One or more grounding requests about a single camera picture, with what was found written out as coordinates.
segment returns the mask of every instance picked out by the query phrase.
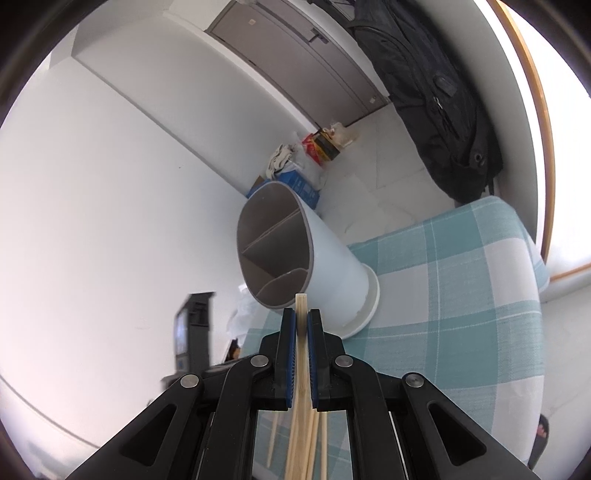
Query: plaid fabric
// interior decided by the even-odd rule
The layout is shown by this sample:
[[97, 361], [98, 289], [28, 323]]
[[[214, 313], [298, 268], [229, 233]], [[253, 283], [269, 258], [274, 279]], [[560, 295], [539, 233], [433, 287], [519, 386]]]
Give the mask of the plaid fabric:
[[[381, 297], [369, 325], [343, 341], [347, 353], [388, 375], [422, 373], [527, 460], [543, 390], [539, 291], [549, 278], [513, 208], [487, 197], [350, 250], [378, 274]], [[268, 312], [249, 331], [242, 354], [256, 352], [280, 321]], [[271, 415], [259, 421], [260, 464]], [[271, 471], [257, 466], [261, 480], [283, 472], [289, 415], [281, 424]], [[350, 478], [344, 414], [329, 414], [329, 425], [329, 476]]]

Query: triangular cutout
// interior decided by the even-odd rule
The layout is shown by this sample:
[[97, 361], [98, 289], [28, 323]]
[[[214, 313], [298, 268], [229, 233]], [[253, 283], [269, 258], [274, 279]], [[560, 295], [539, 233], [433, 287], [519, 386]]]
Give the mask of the triangular cutout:
[[437, 403], [428, 408], [452, 465], [463, 465], [486, 453], [486, 447]]
[[175, 405], [164, 407], [148, 424], [136, 433], [119, 451], [121, 455], [145, 466], [152, 466], [173, 421]]

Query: black bag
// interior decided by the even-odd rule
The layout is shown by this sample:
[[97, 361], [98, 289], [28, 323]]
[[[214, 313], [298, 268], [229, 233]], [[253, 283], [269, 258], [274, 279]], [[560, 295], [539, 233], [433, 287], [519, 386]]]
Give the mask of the black bag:
[[356, 0], [345, 27], [368, 56], [435, 183], [460, 203], [480, 198], [502, 170], [492, 124], [467, 75], [413, 0]]

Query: door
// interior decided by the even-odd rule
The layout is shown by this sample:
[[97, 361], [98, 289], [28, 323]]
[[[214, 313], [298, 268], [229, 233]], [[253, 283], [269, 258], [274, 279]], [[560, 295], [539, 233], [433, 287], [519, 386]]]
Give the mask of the door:
[[234, 3], [211, 33], [253, 64], [320, 127], [349, 125], [385, 104], [359, 67], [281, 0]]

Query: door handle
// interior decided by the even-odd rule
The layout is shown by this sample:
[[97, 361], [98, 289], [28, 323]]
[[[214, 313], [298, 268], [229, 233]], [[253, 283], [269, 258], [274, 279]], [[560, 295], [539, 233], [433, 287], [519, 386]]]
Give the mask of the door handle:
[[315, 28], [312, 28], [311, 32], [314, 34], [314, 36], [308, 40], [308, 43], [312, 43], [317, 38], [325, 45], [329, 42], [328, 38], [326, 38], [322, 33], [320, 33]]

